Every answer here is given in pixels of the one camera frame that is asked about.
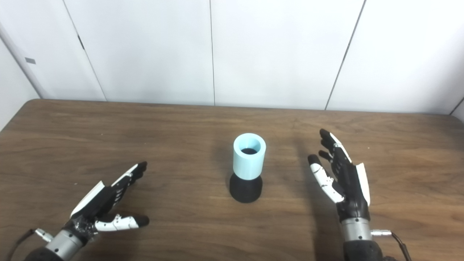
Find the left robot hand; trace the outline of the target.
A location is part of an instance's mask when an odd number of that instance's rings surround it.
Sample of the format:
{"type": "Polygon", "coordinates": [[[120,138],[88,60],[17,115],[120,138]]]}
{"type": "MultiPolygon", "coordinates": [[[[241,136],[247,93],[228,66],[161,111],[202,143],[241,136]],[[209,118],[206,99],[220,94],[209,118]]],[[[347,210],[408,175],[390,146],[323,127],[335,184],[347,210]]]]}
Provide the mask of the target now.
{"type": "Polygon", "coordinates": [[[71,212],[63,229],[86,244],[99,232],[138,229],[149,225],[146,215],[112,214],[111,210],[123,199],[127,189],[144,176],[148,163],[140,162],[107,186],[99,181],[71,212]]]}

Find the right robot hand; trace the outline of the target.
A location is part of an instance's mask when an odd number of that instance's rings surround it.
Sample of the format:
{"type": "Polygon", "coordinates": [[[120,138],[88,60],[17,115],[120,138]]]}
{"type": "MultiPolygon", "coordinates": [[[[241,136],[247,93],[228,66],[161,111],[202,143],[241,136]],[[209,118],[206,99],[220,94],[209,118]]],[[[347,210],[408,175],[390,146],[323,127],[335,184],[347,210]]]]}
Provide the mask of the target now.
{"type": "Polygon", "coordinates": [[[318,155],[309,155],[310,170],[319,187],[335,203],[339,221],[370,221],[370,188],[364,163],[355,165],[343,144],[326,129],[320,129],[318,155]]]}

